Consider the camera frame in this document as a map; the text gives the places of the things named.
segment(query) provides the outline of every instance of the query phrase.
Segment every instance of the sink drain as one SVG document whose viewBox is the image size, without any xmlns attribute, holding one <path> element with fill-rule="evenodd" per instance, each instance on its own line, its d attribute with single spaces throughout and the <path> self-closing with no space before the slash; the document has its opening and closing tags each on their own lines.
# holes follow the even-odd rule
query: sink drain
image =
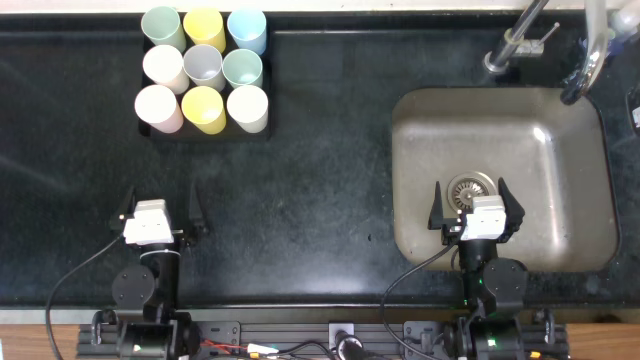
<svg viewBox="0 0 640 360">
<path fill-rule="evenodd" d="M 491 178 L 478 171 L 456 176 L 447 190 L 449 204 L 454 210 L 471 210 L 474 197 L 496 194 L 496 186 Z"/>
</svg>

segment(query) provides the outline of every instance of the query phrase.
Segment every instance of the stainless steel sink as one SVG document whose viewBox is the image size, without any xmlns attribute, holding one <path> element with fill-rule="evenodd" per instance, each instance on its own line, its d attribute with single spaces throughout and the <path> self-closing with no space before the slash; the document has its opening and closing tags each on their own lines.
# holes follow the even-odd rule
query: stainless steel sink
<svg viewBox="0 0 640 360">
<path fill-rule="evenodd" d="M 498 178 L 526 210 L 500 256 L 534 271 L 597 270 L 613 257 L 618 233 L 600 117 L 561 90 L 423 89 L 393 110 L 395 239 L 413 263 L 440 249 L 427 229 L 436 181 L 445 212 L 491 194 Z M 449 269 L 449 258 L 433 269 Z"/>
</svg>

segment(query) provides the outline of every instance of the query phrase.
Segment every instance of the yellow cup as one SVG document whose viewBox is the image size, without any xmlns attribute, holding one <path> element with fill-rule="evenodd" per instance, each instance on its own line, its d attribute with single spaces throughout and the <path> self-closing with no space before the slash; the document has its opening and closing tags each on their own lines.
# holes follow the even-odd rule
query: yellow cup
<svg viewBox="0 0 640 360">
<path fill-rule="evenodd" d="M 222 96 L 208 86 L 187 91 L 182 98 L 182 113 L 205 134 L 217 134 L 227 125 Z"/>
<path fill-rule="evenodd" d="M 214 46 L 220 53 L 227 47 L 222 15 L 214 8 L 193 9 L 184 17 L 184 30 L 196 45 Z"/>
</svg>

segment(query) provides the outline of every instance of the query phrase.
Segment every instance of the faucet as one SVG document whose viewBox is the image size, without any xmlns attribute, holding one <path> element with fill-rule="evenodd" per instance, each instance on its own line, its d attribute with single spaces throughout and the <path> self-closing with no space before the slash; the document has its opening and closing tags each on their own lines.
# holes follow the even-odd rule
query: faucet
<svg viewBox="0 0 640 360">
<path fill-rule="evenodd" d="M 484 57 L 484 67 L 492 74 L 502 74 L 509 66 L 509 59 L 522 56 L 540 56 L 544 41 L 558 28 L 556 23 L 541 40 L 525 40 L 524 35 L 549 0 L 533 0 L 522 13 L 513 28 L 507 29 L 497 48 Z M 585 0 L 587 20 L 587 54 L 582 69 L 572 73 L 560 95 L 566 105 L 572 105 L 585 95 L 596 81 L 607 56 L 609 28 L 604 0 Z"/>
</svg>

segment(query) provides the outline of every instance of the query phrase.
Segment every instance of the wooden floor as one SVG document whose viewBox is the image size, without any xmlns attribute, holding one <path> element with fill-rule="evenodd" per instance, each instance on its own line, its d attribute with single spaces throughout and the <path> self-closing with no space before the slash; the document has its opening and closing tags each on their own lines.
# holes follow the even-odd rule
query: wooden floor
<svg viewBox="0 0 640 360">
<path fill-rule="evenodd" d="M 75 356 L 78 327 L 54 326 L 56 342 L 65 359 Z M 640 359 L 640 325 L 569 325 L 572 360 Z M 54 359 L 43 325 L 0 325 L 1 360 Z"/>
</svg>

